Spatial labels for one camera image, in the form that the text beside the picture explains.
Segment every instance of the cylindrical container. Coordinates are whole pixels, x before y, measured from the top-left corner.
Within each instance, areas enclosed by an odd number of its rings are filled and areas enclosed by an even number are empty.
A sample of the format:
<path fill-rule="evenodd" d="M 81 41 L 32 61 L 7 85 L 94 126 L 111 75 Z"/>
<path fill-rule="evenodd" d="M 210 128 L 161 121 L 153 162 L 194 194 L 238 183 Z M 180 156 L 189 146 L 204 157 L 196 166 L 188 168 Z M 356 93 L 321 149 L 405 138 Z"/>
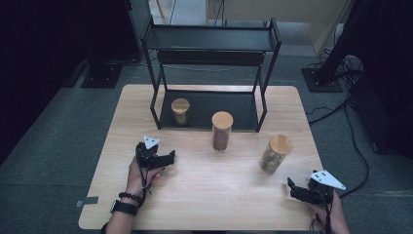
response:
<path fill-rule="evenodd" d="M 271 137 L 262 154 L 259 167 L 267 174 L 274 173 L 291 150 L 292 144 L 288 137 L 283 135 Z"/>
<path fill-rule="evenodd" d="M 234 119 L 225 111 L 216 112 L 212 116 L 212 147 L 216 150 L 225 150 L 232 130 Z"/>
<path fill-rule="evenodd" d="M 175 99 L 170 107 L 173 111 L 173 121 L 176 125 L 186 126 L 189 123 L 189 101 L 184 98 Z"/>

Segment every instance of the hand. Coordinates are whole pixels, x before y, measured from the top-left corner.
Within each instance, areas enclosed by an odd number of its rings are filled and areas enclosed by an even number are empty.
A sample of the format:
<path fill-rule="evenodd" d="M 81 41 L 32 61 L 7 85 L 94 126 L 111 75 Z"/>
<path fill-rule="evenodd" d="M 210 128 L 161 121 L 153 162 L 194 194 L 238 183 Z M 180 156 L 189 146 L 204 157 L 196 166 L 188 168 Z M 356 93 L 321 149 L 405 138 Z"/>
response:
<path fill-rule="evenodd" d="M 146 185 L 149 185 L 152 179 L 158 179 L 161 177 L 159 172 L 164 168 L 153 169 L 151 171 L 143 170 L 143 176 L 147 176 Z M 142 194 L 142 178 L 140 176 L 139 166 L 136 162 L 136 157 L 133 157 L 130 168 L 129 168 L 129 175 L 128 175 L 128 185 L 126 191 L 132 195 L 139 195 Z"/>
<path fill-rule="evenodd" d="M 331 206 L 331 214 L 330 214 L 331 232 L 334 234 L 350 233 L 349 226 L 347 225 L 346 218 L 344 217 L 343 204 L 335 190 L 334 190 L 333 196 L 334 197 L 333 197 L 333 203 Z M 325 228 L 325 225 L 326 225 L 325 220 L 327 217 L 325 208 L 321 208 L 313 204 L 308 204 L 308 205 L 312 212 L 312 219 L 317 219 L 319 217 L 319 219 L 322 222 L 322 225 Z"/>

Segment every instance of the wooden lid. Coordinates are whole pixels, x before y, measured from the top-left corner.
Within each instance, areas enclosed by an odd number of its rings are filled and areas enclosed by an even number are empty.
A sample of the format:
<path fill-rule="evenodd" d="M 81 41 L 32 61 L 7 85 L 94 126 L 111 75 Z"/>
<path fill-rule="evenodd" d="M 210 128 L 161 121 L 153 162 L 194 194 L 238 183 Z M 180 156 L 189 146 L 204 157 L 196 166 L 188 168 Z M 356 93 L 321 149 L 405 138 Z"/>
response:
<path fill-rule="evenodd" d="M 270 147 L 274 152 L 286 155 L 292 150 L 291 141 L 287 136 L 284 135 L 275 135 L 270 139 Z"/>
<path fill-rule="evenodd" d="M 234 119 L 230 113 L 219 111 L 212 116 L 212 124 L 215 128 L 226 130 L 234 124 Z"/>
<path fill-rule="evenodd" d="M 189 109 L 189 101 L 184 98 L 177 98 L 172 102 L 170 107 L 176 114 L 183 114 Z"/>

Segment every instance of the forearm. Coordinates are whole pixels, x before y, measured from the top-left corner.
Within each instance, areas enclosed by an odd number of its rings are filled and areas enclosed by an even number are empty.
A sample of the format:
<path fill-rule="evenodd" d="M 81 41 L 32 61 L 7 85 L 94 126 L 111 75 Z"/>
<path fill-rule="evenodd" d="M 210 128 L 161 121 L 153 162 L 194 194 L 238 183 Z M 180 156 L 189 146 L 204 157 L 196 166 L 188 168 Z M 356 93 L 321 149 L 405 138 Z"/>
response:
<path fill-rule="evenodd" d="M 349 226 L 343 215 L 338 215 L 331 220 L 331 231 L 333 234 L 350 234 Z"/>
<path fill-rule="evenodd" d="M 137 202 L 131 198 L 122 198 L 120 202 L 137 206 Z M 133 226 L 133 219 L 134 216 L 131 214 L 114 212 L 107 223 L 106 233 L 130 234 Z"/>

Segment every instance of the wooden table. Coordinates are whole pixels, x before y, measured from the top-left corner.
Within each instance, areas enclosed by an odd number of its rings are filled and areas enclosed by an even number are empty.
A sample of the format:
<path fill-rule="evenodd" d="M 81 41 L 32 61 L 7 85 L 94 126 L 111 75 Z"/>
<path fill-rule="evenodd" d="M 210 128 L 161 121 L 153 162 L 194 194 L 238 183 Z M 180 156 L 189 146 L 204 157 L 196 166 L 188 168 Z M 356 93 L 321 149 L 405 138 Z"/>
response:
<path fill-rule="evenodd" d="M 206 0 L 206 21 L 217 16 L 221 20 L 221 3 L 222 0 Z M 320 54 L 337 24 L 347 20 L 353 4 L 354 0 L 225 0 L 223 18 L 266 21 L 274 17 L 278 22 L 304 22 L 313 47 Z"/>
<path fill-rule="evenodd" d="M 306 187 L 308 175 L 312 170 L 321 170 L 322 165 L 294 87 L 268 87 L 268 113 L 260 133 L 232 132 L 225 151 L 212 149 L 211 131 L 159 131 L 149 110 L 152 94 L 149 85 L 127 85 L 123 89 L 88 193 L 88 197 L 98 197 L 98 203 L 84 206 L 79 220 L 81 228 L 99 229 L 109 219 L 113 201 L 126 188 L 134 149 L 147 135 L 161 140 L 159 155 L 175 149 L 176 157 L 175 163 L 162 171 L 162 178 L 153 183 L 153 194 L 140 209 L 134 229 L 309 229 L 308 208 L 290 198 L 286 179 L 291 177 L 298 186 Z M 161 105 L 162 95 L 158 95 L 157 108 Z M 270 137 L 278 134 L 290 138 L 293 150 L 274 174 L 266 175 L 259 168 L 259 159 Z"/>

